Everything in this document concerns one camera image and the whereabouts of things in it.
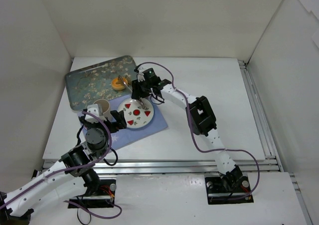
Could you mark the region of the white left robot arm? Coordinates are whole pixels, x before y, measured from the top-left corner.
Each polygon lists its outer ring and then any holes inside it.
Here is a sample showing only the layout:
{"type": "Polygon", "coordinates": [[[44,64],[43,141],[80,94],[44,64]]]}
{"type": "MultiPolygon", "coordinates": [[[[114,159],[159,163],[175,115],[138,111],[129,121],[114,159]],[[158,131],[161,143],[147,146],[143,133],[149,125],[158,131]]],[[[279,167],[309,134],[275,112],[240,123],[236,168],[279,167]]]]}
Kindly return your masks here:
{"type": "Polygon", "coordinates": [[[26,185],[7,194],[1,193],[2,219],[6,222],[28,220],[41,208],[97,191],[100,179],[93,167],[111,151],[111,133],[119,131],[121,126],[88,112],[84,112],[81,120],[87,128],[85,142],[62,155],[26,185]]]}

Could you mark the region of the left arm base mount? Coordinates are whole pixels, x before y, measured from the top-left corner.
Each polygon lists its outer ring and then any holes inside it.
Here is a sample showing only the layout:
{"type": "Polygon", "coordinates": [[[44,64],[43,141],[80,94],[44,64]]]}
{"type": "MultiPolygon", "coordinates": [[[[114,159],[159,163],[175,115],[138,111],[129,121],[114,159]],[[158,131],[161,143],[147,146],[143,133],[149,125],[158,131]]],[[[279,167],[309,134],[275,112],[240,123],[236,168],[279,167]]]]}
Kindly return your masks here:
{"type": "Polygon", "coordinates": [[[93,194],[75,196],[70,198],[69,201],[80,204],[87,209],[97,208],[113,208],[115,201],[116,180],[106,179],[101,180],[100,185],[93,194]]]}

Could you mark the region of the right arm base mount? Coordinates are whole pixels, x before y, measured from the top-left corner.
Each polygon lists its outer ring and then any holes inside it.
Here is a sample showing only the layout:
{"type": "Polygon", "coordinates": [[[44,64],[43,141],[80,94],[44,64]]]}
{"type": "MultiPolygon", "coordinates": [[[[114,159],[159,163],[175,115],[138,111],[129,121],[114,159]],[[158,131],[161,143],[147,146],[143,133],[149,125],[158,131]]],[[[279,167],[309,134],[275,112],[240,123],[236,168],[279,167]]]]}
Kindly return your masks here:
{"type": "Polygon", "coordinates": [[[252,195],[246,195],[251,191],[247,176],[244,176],[234,188],[226,189],[220,177],[205,177],[207,202],[209,205],[228,205],[253,203],[252,195]]]}

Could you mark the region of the orange bagel bread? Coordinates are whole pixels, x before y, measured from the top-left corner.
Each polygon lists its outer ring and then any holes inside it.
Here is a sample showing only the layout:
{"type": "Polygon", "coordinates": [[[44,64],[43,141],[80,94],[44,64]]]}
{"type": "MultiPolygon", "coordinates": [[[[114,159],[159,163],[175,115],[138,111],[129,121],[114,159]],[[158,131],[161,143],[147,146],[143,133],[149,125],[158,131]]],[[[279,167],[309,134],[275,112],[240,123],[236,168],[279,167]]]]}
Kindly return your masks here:
{"type": "Polygon", "coordinates": [[[114,78],[111,82],[111,87],[116,91],[121,91],[124,89],[130,89],[131,80],[128,76],[122,77],[118,76],[114,78]]]}

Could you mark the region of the stainless steel tongs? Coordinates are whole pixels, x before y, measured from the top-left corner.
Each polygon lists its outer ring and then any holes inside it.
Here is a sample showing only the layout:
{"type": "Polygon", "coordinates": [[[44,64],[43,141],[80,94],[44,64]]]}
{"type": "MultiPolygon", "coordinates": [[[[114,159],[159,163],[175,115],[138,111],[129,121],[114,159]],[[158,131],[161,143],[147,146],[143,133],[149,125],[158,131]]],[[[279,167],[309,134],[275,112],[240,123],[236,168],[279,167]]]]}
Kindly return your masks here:
{"type": "MultiPolygon", "coordinates": [[[[118,83],[124,86],[126,89],[128,89],[132,93],[132,89],[130,88],[128,83],[125,82],[124,78],[120,75],[118,76],[118,83]]],[[[142,109],[148,110],[148,106],[146,105],[145,103],[146,100],[144,98],[141,98],[140,100],[134,99],[134,101],[137,102],[138,106],[140,106],[142,109]]]]}

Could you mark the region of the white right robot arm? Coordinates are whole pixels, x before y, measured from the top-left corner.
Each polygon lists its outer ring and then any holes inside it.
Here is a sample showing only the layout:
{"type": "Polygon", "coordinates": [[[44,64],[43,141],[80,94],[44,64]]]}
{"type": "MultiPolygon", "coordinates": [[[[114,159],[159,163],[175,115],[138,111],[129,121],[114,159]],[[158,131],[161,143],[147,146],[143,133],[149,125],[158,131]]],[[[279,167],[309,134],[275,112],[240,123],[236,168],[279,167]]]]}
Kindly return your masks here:
{"type": "Polygon", "coordinates": [[[170,101],[186,111],[186,119],[192,138],[202,136],[206,139],[214,154],[217,169],[221,175],[221,184],[231,192],[243,181],[243,173],[229,156],[217,131],[216,116],[205,96],[195,97],[176,88],[174,80],[160,79],[152,68],[135,69],[137,78],[127,84],[122,76],[115,80],[116,85],[128,89],[131,97],[122,102],[118,110],[123,111],[124,119],[129,128],[137,129],[150,123],[154,115],[151,99],[159,104],[170,101]]]}

